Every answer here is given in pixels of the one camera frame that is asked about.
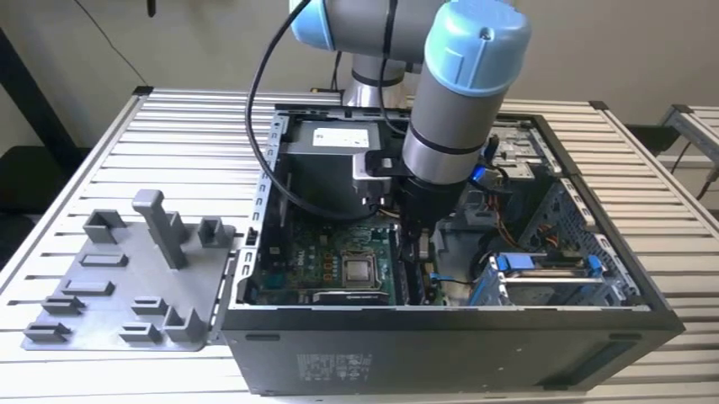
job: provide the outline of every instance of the wall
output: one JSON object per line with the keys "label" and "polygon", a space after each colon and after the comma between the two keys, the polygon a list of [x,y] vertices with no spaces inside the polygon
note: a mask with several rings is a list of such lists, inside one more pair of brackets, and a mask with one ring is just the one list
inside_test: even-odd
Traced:
{"label": "wall", "polygon": [[509,96],[607,102],[656,124],[670,104],[719,104],[716,0],[516,0],[533,36]]}
{"label": "wall", "polygon": [[40,139],[20,114],[11,96],[0,87],[0,156],[13,146],[39,145]]}
{"label": "wall", "polygon": [[[245,89],[287,0],[172,0],[153,19],[140,0],[84,0],[153,86]],[[513,98],[600,99],[620,119],[656,123],[670,104],[719,105],[716,0],[515,0],[533,38]],[[91,145],[140,84],[72,0],[0,0],[0,25],[75,139]],[[263,88],[325,87],[333,55],[292,38],[277,46]],[[339,75],[349,79],[348,60]],[[409,80],[412,87],[416,80]],[[35,141],[13,115],[0,136]]]}

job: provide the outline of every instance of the sticker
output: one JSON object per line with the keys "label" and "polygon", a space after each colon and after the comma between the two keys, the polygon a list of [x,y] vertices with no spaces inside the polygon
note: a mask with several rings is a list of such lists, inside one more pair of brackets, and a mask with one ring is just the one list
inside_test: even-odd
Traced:
{"label": "sticker", "polygon": [[299,354],[296,362],[304,381],[367,381],[372,354]]}
{"label": "sticker", "polygon": [[367,129],[316,128],[312,146],[368,148],[369,131]]}

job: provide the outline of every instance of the slotted aluminum surface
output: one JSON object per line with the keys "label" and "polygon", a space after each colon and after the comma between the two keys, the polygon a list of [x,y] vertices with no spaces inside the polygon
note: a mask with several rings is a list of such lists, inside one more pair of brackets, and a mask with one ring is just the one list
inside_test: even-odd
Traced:
{"label": "slotted aluminum surface", "polygon": [[719,107],[675,105],[667,111],[662,125],[672,126],[719,165]]}
{"label": "slotted aluminum surface", "polygon": [[[243,228],[259,175],[241,124],[244,101],[243,93],[156,89],[124,107],[0,273],[0,397],[63,403],[277,402],[248,395],[224,346],[196,353],[20,348],[39,301],[53,291],[84,243],[81,224],[93,209],[129,215],[137,189],[159,188],[167,209],[179,210],[187,222],[212,214]],[[263,135],[275,103],[337,104],[339,97],[261,94],[253,122]],[[503,110],[547,119],[687,332],[585,395],[304,397],[299,402],[718,402],[718,224],[611,113],[587,103],[519,100],[507,101]]]}

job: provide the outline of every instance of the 3d printed holder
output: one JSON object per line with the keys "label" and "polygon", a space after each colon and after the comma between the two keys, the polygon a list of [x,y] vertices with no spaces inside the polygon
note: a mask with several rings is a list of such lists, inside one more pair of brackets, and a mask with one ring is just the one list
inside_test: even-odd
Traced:
{"label": "3d printed holder", "polygon": [[219,217],[185,225],[164,195],[141,189],[132,208],[145,223],[95,210],[88,241],[43,312],[25,349],[197,350],[227,268],[235,228]]}

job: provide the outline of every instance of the gray peg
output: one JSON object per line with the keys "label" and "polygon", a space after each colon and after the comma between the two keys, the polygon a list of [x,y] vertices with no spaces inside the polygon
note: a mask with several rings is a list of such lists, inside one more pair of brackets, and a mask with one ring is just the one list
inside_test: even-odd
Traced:
{"label": "gray peg", "polygon": [[160,247],[167,265],[179,269],[188,264],[188,259],[181,251],[177,236],[169,225],[161,201],[165,195],[157,189],[141,189],[132,200],[132,208],[145,217],[149,234]]}

